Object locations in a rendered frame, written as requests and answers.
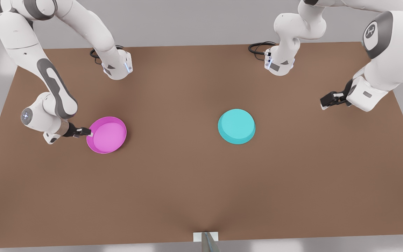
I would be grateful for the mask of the pink plate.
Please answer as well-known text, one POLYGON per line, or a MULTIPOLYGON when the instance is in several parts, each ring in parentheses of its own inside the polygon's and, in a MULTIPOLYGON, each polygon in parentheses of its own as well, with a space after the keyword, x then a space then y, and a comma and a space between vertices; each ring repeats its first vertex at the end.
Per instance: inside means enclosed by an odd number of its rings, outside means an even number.
POLYGON ((91 135, 86 136, 90 150, 99 154, 112 153, 125 142, 127 128, 117 117, 103 117, 96 120, 90 127, 91 135))

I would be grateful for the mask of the blue plate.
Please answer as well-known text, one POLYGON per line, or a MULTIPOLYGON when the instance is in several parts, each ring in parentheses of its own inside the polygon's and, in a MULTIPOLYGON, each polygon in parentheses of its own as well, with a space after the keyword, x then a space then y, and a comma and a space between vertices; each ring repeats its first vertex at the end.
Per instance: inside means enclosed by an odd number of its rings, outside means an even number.
POLYGON ((233 145, 243 145, 255 135, 256 124, 245 110, 233 109, 222 114, 218 121, 220 136, 233 145))

